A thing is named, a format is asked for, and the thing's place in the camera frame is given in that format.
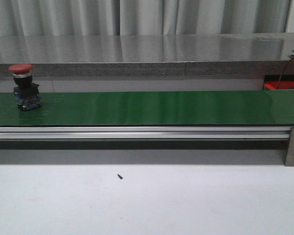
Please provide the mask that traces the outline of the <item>green conveyor belt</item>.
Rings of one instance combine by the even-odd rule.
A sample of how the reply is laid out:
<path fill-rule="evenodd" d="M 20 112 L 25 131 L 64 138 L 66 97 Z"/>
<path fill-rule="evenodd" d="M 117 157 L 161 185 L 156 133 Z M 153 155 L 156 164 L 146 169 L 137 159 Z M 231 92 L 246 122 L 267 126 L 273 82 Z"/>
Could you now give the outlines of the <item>green conveyor belt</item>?
<path fill-rule="evenodd" d="M 17 107 L 0 93 L 0 126 L 294 125 L 294 90 L 43 93 Z"/>

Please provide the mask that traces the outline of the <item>grey stone-look back shelf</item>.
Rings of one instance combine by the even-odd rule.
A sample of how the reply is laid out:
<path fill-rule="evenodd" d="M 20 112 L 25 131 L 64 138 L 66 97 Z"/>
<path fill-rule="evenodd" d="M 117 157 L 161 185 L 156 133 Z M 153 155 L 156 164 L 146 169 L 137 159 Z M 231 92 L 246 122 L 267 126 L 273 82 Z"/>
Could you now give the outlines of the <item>grey stone-look back shelf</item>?
<path fill-rule="evenodd" d="M 40 77 L 294 74 L 294 33 L 0 36 L 0 77 L 32 64 Z"/>

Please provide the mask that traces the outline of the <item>red mushroom push button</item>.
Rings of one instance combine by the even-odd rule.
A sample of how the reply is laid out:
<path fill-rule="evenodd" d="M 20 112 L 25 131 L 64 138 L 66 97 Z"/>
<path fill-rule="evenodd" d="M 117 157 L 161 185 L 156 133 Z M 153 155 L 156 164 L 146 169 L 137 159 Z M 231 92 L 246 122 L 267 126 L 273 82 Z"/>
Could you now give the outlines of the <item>red mushroom push button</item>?
<path fill-rule="evenodd" d="M 31 64 L 14 64 L 8 70 L 13 73 L 15 84 L 14 95 L 18 108 L 28 111 L 41 107 L 41 97 L 39 96 L 39 84 L 33 83 Z"/>

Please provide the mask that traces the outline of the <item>red plastic tray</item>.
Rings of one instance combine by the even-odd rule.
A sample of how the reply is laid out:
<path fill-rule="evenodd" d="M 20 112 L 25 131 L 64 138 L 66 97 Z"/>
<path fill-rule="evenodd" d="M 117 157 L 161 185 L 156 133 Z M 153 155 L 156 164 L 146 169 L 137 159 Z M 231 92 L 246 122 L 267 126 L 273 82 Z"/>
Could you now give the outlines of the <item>red plastic tray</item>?
<path fill-rule="evenodd" d="M 294 75 L 283 75 L 280 83 L 278 75 L 266 75 L 264 90 L 294 90 Z"/>

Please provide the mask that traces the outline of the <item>grey curtain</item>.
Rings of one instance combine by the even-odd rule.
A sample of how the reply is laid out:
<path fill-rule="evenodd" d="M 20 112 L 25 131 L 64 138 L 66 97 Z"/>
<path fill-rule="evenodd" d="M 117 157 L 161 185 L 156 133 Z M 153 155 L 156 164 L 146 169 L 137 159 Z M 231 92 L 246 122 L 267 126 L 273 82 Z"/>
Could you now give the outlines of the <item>grey curtain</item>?
<path fill-rule="evenodd" d="M 0 36 L 279 33 L 289 0 L 0 0 Z"/>

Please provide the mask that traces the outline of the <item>aluminium conveyor side rail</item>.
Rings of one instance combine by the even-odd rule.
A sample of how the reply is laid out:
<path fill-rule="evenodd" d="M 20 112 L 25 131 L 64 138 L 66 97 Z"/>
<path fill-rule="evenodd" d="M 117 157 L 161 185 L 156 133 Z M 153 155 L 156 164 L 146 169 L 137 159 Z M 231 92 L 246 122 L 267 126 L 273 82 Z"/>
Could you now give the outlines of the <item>aluminium conveyor side rail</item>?
<path fill-rule="evenodd" d="M 287 139 L 289 126 L 0 127 L 0 140 Z"/>

